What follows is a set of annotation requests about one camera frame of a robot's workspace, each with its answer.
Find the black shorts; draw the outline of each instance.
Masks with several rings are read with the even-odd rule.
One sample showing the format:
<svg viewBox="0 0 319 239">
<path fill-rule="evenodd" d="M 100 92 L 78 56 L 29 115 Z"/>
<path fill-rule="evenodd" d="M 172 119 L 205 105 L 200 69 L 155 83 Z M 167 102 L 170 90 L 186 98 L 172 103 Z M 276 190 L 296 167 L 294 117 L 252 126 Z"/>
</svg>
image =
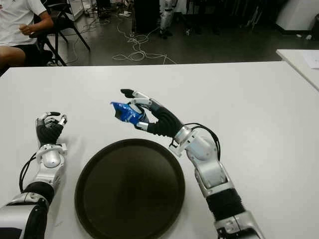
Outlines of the black shorts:
<svg viewBox="0 0 319 239">
<path fill-rule="evenodd" d="M 13 46 L 21 49 L 25 53 L 25 66 L 41 66 L 41 55 L 37 46 L 34 44 Z"/>
</svg>

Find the person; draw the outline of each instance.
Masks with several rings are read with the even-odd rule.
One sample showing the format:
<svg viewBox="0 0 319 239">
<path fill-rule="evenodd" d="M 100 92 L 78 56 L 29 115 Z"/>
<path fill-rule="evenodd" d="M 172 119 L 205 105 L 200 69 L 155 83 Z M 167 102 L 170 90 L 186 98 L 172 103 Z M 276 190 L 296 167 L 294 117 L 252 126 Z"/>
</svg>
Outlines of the person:
<svg viewBox="0 0 319 239">
<path fill-rule="evenodd" d="M 34 15 L 40 22 L 34 24 Z M 53 27 L 40 0 L 0 0 L 0 71 L 6 66 L 33 66 L 40 52 L 33 32 Z"/>
</svg>

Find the person's arm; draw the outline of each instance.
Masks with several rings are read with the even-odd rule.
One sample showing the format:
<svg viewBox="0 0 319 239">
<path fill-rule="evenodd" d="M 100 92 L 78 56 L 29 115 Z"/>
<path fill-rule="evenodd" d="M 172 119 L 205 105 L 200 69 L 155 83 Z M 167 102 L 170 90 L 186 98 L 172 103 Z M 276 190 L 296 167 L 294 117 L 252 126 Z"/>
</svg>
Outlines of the person's arm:
<svg viewBox="0 0 319 239">
<path fill-rule="evenodd" d="M 30 35 L 33 32 L 37 32 L 37 31 L 41 31 L 41 30 L 45 30 L 45 29 L 49 29 L 53 27 L 53 21 L 47 11 L 44 11 L 43 13 L 41 13 L 39 17 L 41 18 L 41 21 L 36 24 L 20 25 L 19 29 L 23 35 Z"/>
</svg>

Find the person's hand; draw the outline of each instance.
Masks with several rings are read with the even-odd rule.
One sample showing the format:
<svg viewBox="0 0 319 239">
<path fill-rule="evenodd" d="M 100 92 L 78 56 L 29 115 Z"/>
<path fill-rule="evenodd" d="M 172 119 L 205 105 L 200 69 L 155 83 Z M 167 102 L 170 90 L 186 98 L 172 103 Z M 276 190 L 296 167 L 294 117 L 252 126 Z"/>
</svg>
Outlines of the person's hand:
<svg viewBox="0 0 319 239">
<path fill-rule="evenodd" d="M 26 24 L 21 24 L 19 30 L 22 32 L 23 35 L 31 35 L 33 33 L 31 27 Z"/>
</svg>

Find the white desk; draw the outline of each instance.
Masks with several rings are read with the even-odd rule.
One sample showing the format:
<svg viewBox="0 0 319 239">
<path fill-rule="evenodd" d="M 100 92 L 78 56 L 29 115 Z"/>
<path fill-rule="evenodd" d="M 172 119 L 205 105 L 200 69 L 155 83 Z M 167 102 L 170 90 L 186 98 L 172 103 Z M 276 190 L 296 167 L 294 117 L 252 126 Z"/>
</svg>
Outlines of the white desk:
<svg viewBox="0 0 319 239">
<path fill-rule="evenodd" d="M 319 70 L 310 68 L 302 55 L 303 51 L 311 50 L 279 49 L 276 53 L 319 91 Z"/>
<path fill-rule="evenodd" d="M 114 117 L 110 101 L 127 102 L 120 88 L 144 92 L 183 122 L 215 131 L 221 161 L 266 238 L 318 236 L 319 94 L 286 62 L 10 69 L 0 78 L 0 204 L 18 194 L 21 167 L 36 151 L 35 118 L 45 111 L 66 113 L 60 139 L 69 148 L 66 180 L 52 203 L 46 235 L 90 238 L 74 209 L 86 162 L 120 139 L 170 142 Z M 163 238 L 217 238 L 193 166 L 185 155 L 179 162 L 185 201 Z M 33 164 L 26 183 L 35 172 Z"/>
</svg>

